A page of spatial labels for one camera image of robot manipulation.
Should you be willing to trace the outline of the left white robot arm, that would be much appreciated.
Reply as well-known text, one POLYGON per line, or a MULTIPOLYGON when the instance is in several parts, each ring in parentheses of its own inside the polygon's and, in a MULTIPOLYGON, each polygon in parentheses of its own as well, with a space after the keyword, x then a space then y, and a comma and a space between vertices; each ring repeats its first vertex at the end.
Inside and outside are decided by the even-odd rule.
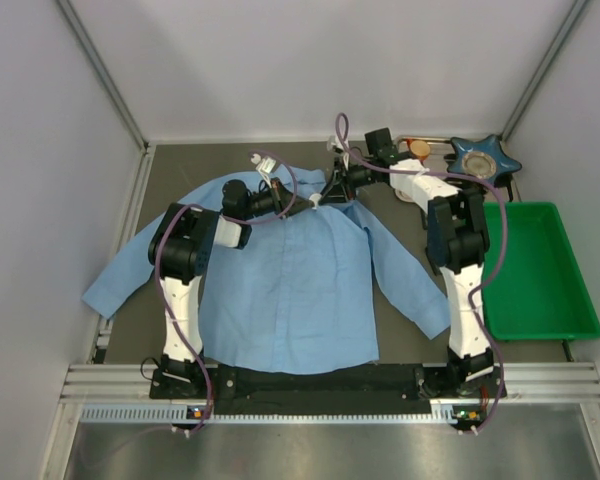
POLYGON ((297 190, 287 190, 278 178, 262 184, 252 192, 240 180, 228 181, 220 210, 173 203, 154 233, 148 258, 166 320, 165 345, 154 374, 157 385, 174 382, 196 389, 206 380, 198 300, 213 248, 244 248, 260 217, 284 217, 297 199, 297 190))

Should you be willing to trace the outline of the light blue shirt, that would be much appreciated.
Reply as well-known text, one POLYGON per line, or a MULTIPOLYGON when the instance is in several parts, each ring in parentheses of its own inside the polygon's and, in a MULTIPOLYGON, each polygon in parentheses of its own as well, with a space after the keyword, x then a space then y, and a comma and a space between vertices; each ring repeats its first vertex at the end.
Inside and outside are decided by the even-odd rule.
MULTIPOLYGON (((165 316, 148 260, 164 214, 132 238, 83 295, 114 320, 106 360, 159 355, 165 316)), ((242 250, 214 246, 203 278, 206 357, 263 372, 318 374, 379 360, 372 274, 428 338, 450 326, 446 296, 363 204, 323 206, 252 227, 242 250)))

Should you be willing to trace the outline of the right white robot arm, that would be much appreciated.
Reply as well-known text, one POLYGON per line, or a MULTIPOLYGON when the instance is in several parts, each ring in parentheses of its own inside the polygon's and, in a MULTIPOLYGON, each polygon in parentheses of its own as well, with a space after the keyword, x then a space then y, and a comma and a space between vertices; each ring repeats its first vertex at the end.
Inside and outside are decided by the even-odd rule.
POLYGON ((496 371, 501 356, 483 320, 482 290, 490 238, 480 191, 484 181, 472 178, 471 187, 453 185, 455 175, 425 167, 410 152, 401 152, 388 129, 365 136, 368 153, 360 156, 348 141, 348 121, 336 119, 329 148, 337 160, 321 202, 351 199, 357 189, 385 183, 406 195, 427 218, 426 254, 442 275, 449 303, 451 327, 448 362, 442 374, 427 374, 419 389, 428 398, 480 388, 496 371))

